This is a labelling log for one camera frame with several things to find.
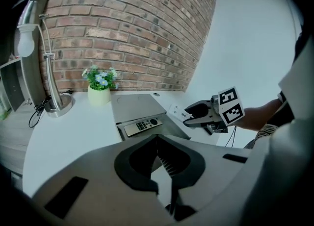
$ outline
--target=remote control button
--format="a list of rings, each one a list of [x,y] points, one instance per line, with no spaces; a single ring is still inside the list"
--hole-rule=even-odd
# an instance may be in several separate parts
[[[157,125],[157,124],[158,124],[158,122],[157,122],[155,119],[151,119],[151,124],[153,124],[153,125]]]

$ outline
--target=white countertop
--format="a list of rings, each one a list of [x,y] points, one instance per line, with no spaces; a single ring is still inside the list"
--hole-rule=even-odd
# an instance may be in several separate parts
[[[193,103],[192,98],[184,92],[112,92],[112,95],[125,94],[151,94],[167,111],[171,104],[185,108]],[[44,112],[33,131],[23,169],[23,191],[30,197],[45,181],[83,154],[122,141],[115,125],[111,102],[103,107],[93,107],[86,92],[74,93],[72,97],[75,103],[68,113],[56,119]],[[216,145],[219,134],[209,136],[202,128],[191,129],[171,115],[169,117],[192,141]]]

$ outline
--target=remote control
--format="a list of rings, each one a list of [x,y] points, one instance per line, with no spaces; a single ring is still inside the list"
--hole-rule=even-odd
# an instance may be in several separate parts
[[[162,121],[158,118],[146,119],[137,123],[133,123],[124,127],[124,130],[128,137],[138,134],[140,132],[146,131],[155,126],[159,126],[162,124]]]

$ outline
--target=yellow flower pot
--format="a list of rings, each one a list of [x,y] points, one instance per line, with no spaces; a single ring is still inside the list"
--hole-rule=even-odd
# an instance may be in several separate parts
[[[103,106],[110,101],[110,89],[99,91],[88,86],[88,99],[93,106]]]

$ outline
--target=green leaves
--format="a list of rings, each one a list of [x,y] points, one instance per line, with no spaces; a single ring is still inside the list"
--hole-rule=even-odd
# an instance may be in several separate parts
[[[113,72],[109,71],[107,72],[107,76],[103,77],[108,82],[107,86],[102,86],[98,81],[96,81],[96,75],[99,75],[101,72],[99,72],[98,68],[91,68],[89,72],[85,72],[84,75],[86,75],[87,80],[89,81],[89,86],[94,90],[104,90],[107,88],[115,88],[115,84],[113,81],[115,80]]]

